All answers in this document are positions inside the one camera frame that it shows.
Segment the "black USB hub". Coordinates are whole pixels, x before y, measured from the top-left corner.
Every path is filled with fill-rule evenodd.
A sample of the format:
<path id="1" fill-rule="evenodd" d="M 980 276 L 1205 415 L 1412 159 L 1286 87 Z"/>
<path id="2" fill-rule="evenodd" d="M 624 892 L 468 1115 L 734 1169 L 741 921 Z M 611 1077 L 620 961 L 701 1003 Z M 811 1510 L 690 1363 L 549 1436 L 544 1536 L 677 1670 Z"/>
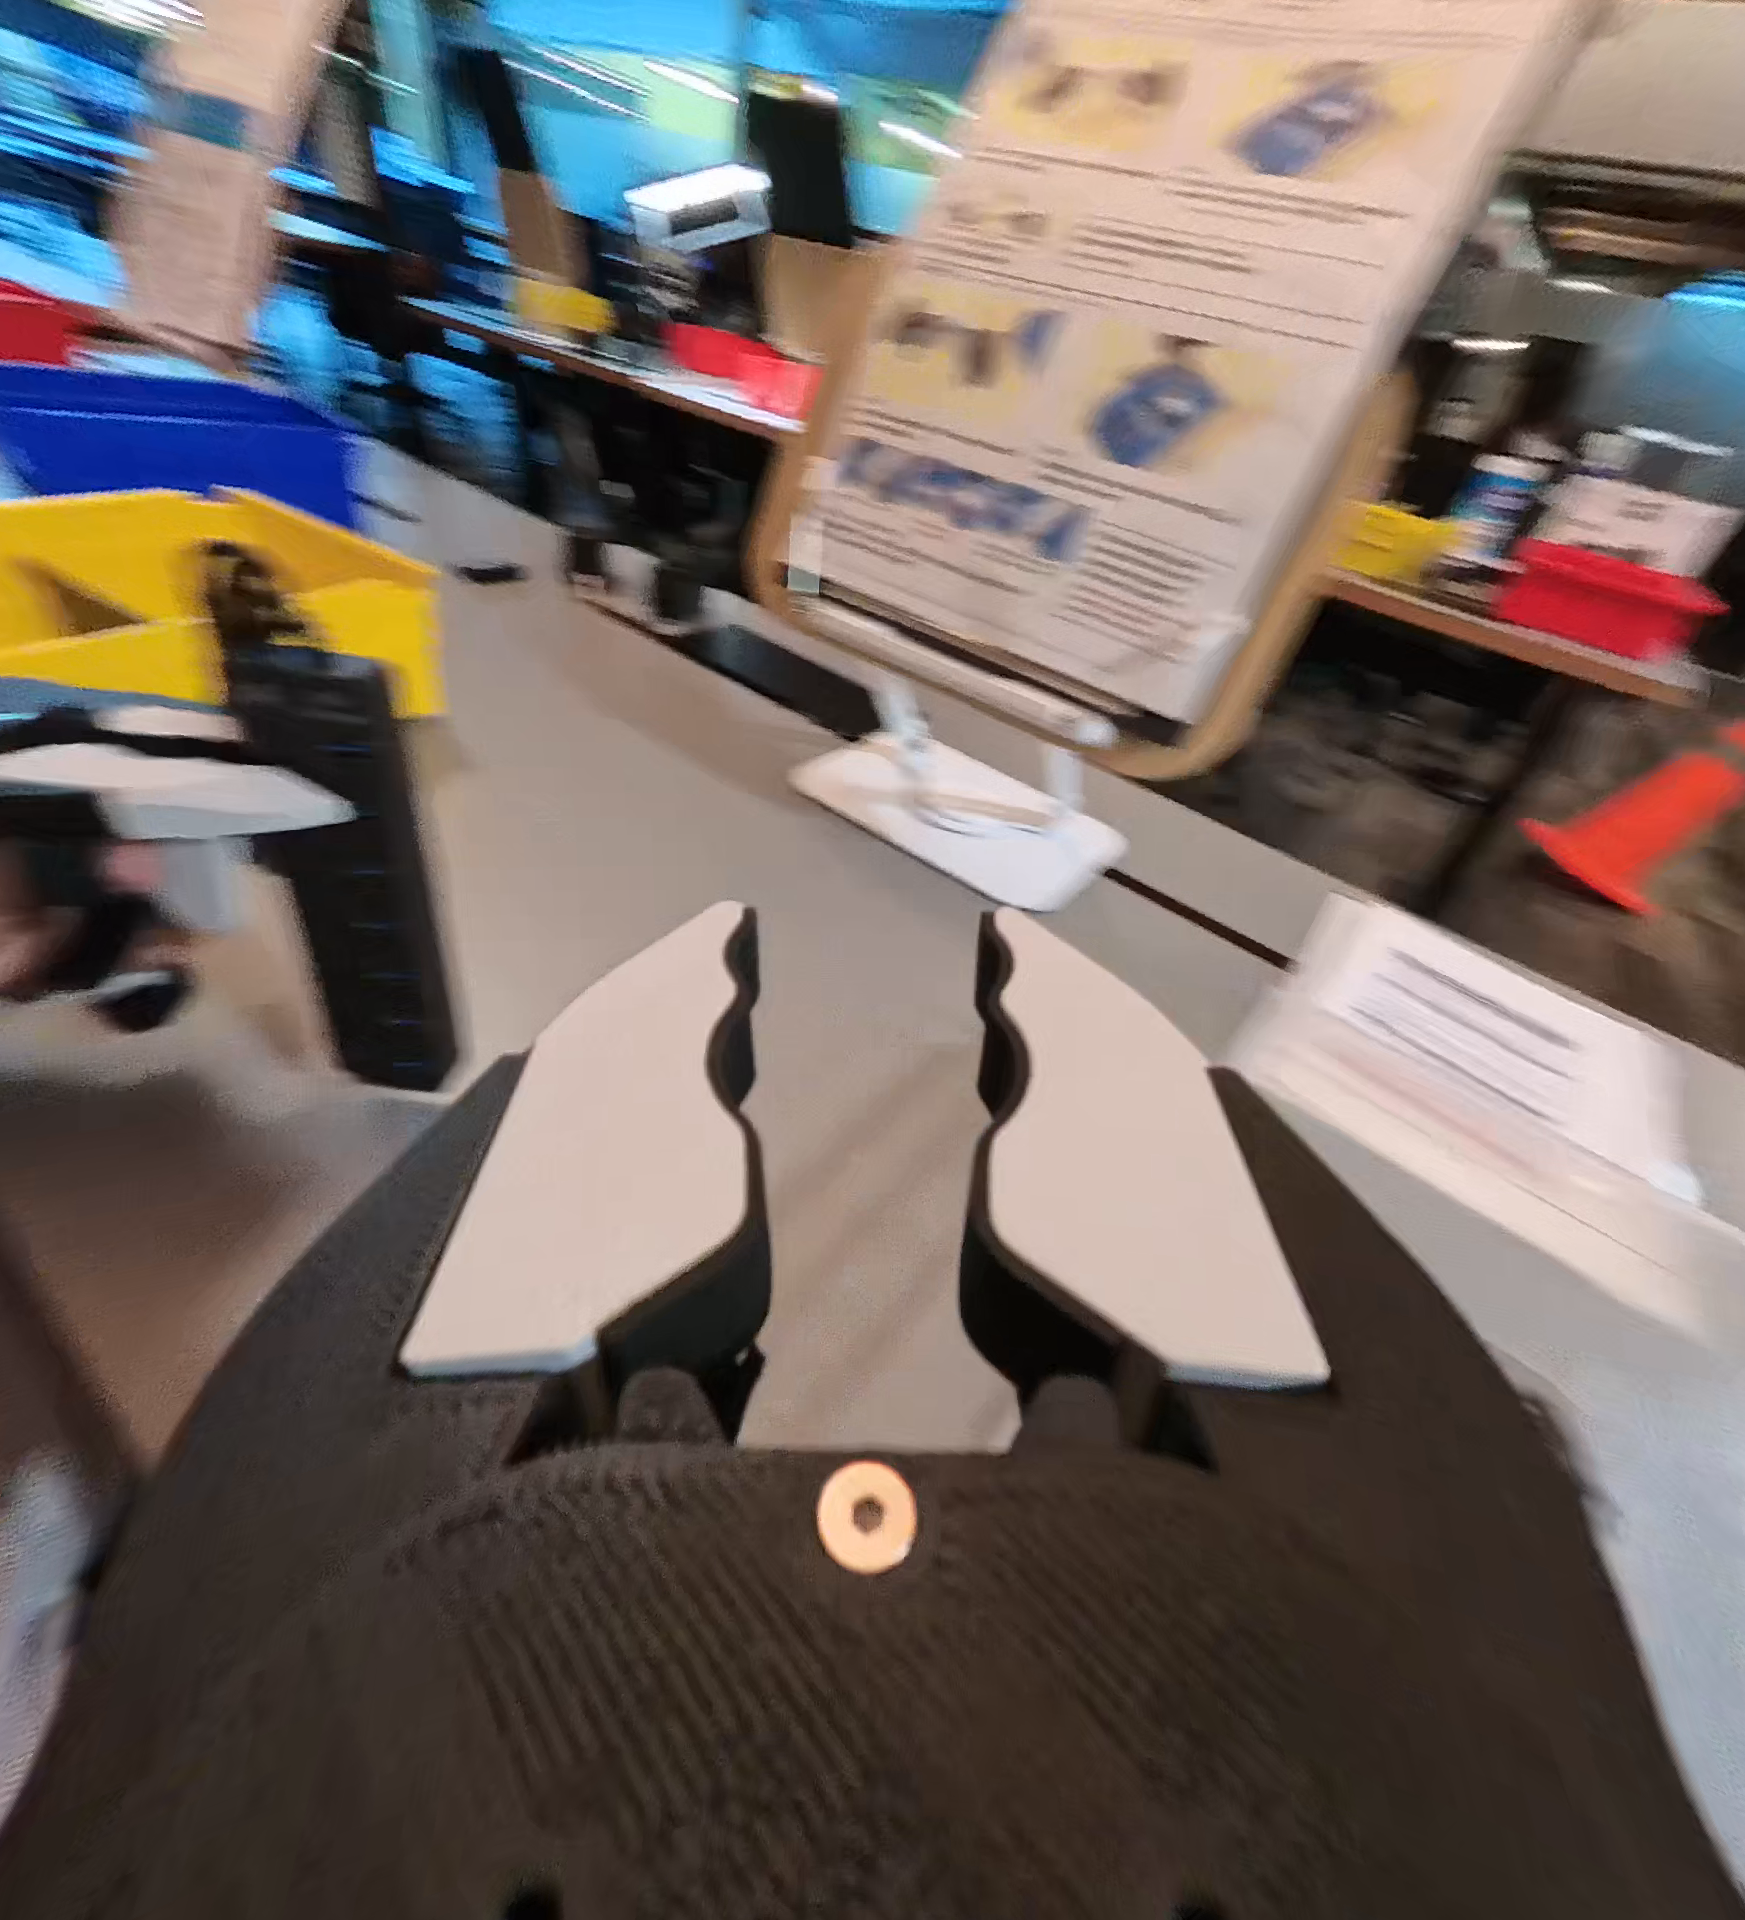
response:
<path id="1" fill-rule="evenodd" d="M 331 651 L 244 570 L 216 584 L 210 622 L 244 742 L 356 808 L 348 824 L 275 835 L 270 855 L 331 1049 L 373 1088 L 437 1093 L 457 1061 L 453 997 L 386 672 Z"/>

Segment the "white box device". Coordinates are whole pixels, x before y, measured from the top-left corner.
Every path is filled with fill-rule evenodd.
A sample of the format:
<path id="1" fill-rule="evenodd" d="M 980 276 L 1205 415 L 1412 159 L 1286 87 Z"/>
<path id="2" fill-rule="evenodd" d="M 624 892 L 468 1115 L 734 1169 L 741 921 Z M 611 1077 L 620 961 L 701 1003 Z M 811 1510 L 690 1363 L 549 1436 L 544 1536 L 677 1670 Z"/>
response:
<path id="1" fill-rule="evenodd" d="M 770 230 L 770 176 L 727 161 L 644 183 L 622 193 L 629 226 L 648 251 L 696 257 Z"/>

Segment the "long background work table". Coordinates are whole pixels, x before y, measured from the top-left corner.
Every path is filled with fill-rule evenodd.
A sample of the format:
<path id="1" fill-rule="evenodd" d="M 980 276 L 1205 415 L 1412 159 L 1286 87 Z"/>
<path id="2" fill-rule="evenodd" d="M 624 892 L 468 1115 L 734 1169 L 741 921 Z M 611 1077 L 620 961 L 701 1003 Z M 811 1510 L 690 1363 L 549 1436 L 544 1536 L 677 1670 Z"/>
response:
<path id="1" fill-rule="evenodd" d="M 720 382 L 708 382 L 694 373 L 648 369 L 612 354 L 597 354 L 588 346 L 573 346 L 552 334 L 515 324 L 499 312 L 471 307 L 458 301 L 423 297 L 403 300 L 413 322 L 431 331 L 473 336 L 495 351 L 520 360 L 532 360 L 640 393 L 694 418 L 714 420 L 778 448 L 793 445 L 802 427 L 790 417 L 759 408 L 740 399 L 740 393 Z M 1423 641 L 1451 644 L 1473 653 L 1517 660 L 1524 666 L 1545 669 L 1565 682 L 1625 695 L 1663 707 L 1691 707 L 1705 700 L 1711 676 L 1688 657 L 1622 660 L 1599 650 L 1560 639 L 1555 635 L 1507 625 L 1476 611 L 1436 601 L 1423 593 L 1369 581 L 1342 571 L 1316 574 L 1312 586 L 1300 593 L 1312 601 L 1385 618 L 1410 630 Z"/>

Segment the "printed paper sheet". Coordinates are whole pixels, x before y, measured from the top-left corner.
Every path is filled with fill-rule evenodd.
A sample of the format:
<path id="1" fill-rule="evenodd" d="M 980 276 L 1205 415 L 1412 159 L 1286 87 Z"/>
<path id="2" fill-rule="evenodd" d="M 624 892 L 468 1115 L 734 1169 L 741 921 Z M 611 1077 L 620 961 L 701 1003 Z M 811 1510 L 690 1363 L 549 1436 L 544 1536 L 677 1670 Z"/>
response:
<path id="1" fill-rule="evenodd" d="M 1388 906 L 1332 898 L 1228 1061 L 1351 1138 L 1388 1120 L 1537 1191 L 1703 1201 L 1673 1044 Z"/>

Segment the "instruction sheet board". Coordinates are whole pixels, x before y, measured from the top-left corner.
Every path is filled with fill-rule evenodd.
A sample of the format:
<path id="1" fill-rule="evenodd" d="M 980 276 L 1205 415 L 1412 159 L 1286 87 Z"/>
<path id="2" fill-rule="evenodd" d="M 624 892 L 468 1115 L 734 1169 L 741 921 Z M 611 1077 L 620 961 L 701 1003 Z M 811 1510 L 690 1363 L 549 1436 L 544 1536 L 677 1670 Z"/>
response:
<path id="1" fill-rule="evenodd" d="M 1257 630 L 1601 4 L 1014 4 L 771 480 L 757 593 L 1105 762 L 1261 695 Z"/>

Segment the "yellow plastic bin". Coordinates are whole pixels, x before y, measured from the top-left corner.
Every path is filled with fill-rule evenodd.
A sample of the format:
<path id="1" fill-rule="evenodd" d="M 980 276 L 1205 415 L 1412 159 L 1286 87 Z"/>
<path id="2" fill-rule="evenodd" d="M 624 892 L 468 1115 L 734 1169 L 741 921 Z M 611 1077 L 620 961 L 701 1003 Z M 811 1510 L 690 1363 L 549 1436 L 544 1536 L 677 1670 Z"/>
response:
<path id="1" fill-rule="evenodd" d="M 0 501 L 0 677 L 219 707 L 210 544 L 253 554 L 331 651 L 378 660 L 397 719 L 447 714 L 437 574 L 236 490 Z"/>

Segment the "brown cardboard panel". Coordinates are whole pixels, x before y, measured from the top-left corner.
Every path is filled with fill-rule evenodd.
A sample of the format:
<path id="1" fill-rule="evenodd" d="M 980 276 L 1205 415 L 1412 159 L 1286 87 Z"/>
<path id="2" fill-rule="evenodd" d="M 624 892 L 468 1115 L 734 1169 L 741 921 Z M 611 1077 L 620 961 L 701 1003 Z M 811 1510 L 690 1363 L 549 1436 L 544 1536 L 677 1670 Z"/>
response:
<path id="1" fill-rule="evenodd" d="M 244 360 L 275 272 L 275 173 L 299 148 L 348 8 L 177 4 L 111 200 L 129 331 L 216 373 Z"/>

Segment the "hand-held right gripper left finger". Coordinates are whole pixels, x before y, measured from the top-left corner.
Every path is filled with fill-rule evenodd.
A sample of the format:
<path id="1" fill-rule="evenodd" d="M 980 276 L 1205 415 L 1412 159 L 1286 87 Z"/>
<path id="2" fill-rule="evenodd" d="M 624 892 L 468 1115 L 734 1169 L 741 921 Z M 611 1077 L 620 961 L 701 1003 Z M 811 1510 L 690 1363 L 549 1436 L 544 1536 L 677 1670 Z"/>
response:
<path id="1" fill-rule="evenodd" d="M 685 1350 L 672 1367 L 753 1337 L 757 933 L 753 910 L 717 901 L 540 1029 L 403 1332 L 407 1377 L 632 1370 L 665 1319 Z"/>

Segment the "white board stand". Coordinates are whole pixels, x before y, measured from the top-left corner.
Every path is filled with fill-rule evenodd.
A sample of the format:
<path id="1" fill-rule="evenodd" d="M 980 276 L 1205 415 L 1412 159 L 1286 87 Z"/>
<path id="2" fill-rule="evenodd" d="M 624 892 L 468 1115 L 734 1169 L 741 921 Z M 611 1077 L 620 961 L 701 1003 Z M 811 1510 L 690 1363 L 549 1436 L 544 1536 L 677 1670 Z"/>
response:
<path id="1" fill-rule="evenodd" d="M 1077 744 L 1040 739 L 1040 778 L 1022 781 L 946 744 L 910 682 L 882 676 L 871 695 L 872 733 L 787 772 L 799 799 L 1028 915 L 1064 911 L 1122 862 L 1127 836 L 1085 803 Z"/>

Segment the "flat black desk item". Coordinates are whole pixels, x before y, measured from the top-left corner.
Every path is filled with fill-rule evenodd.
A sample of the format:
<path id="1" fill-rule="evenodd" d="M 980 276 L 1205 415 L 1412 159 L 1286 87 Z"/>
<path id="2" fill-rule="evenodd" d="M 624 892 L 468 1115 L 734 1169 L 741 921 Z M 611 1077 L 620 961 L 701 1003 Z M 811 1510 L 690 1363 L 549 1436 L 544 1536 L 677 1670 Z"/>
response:
<path id="1" fill-rule="evenodd" d="M 869 689 L 829 666 L 767 639 L 747 625 L 724 622 L 665 635 L 670 651 L 799 717 L 844 742 L 878 733 L 878 710 Z"/>

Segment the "blue plastic bin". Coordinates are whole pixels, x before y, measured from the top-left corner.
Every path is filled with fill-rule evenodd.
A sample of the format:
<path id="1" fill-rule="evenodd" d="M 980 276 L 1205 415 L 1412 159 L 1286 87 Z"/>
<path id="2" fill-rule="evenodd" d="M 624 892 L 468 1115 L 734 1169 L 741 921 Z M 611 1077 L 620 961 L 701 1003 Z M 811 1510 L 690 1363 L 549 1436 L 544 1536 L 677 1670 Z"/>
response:
<path id="1" fill-rule="evenodd" d="M 230 381 L 0 365 L 0 457 L 36 495 L 260 493 L 360 525 L 349 432 Z"/>

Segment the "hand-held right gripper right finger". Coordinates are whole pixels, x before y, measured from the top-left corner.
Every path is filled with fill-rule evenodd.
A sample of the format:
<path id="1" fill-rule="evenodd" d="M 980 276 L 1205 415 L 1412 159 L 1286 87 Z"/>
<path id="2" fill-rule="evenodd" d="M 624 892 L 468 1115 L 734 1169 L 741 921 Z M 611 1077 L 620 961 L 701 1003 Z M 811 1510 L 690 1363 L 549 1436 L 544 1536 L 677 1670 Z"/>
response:
<path id="1" fill-rule="evenodd" d="M 1029 915 L 980 925 L 1002 1080 L 974 1161 L 986 1253 L 1174 1383 L 1323 1386 L 1323 1342 L 1204 1052 Z"/>

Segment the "orange traffic cone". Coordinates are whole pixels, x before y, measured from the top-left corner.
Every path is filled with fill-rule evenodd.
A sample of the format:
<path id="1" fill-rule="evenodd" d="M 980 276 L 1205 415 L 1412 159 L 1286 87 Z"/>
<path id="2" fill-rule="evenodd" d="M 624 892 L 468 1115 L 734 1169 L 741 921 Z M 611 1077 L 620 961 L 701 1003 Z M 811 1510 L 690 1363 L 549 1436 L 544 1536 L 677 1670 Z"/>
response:
<path id="1" fill-rule="evenodd" d="M 1656 915 L 1652 887 L 1745 806 L 1745 721 L 1714 730 L 1562 823 L 1521 819 L 1517 833 L 1558 874 L 1636 919 Z"/>

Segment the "grey desk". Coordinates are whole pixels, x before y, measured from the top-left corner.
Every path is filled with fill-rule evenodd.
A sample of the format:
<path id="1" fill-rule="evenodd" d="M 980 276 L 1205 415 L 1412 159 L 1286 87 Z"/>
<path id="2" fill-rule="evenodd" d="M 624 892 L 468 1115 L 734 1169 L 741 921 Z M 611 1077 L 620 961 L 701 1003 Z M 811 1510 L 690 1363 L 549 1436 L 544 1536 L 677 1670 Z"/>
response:
<path id="1" fill-rule="evenodd" d="M 375 532 L 447 577 L 453 714 L 418 727 L 461 1071 L 528 1039 L 705 906 L 761 921 L 773 1253 L 755 1443 L 994 1448 L 1008 1393 L 969 1352 L 954 1261 L 980 1128 L 978 901 L 795 799 L 824 746 L 787 708 L 576 601 L 547 525 L 397 455 Z M 76 1407 L 153 1466 L 283 1271 L 431 1119 L 326 1069 L 263 877 L 172 1028 L 0 1024 L 0 1225 L 62 1342 Z M 1507 1337 L 1599 1494 L 1695 1791 L 1745 1884 L 1745 1067 L 1676 1044 L 1703 1212 L 1652 1209 L 1652 1261 L 1463 1216 L 1375 1153 L 1308 1138 L 1386 1228 Z"/>

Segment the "small yellow bin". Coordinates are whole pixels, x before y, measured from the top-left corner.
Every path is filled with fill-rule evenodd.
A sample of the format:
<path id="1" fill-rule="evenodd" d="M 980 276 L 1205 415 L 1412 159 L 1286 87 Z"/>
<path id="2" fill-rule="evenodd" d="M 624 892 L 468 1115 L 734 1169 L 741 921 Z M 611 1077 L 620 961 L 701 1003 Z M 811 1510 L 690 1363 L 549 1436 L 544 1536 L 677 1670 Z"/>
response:
<path id="1" fill-rule="evenodd" d="M 1458 521 L 1418 516 L 1398 503 L 1371 501 L 1349 523 L 1332 565 L 1375 584 L 1418 586 L 1451 552 Z"/>

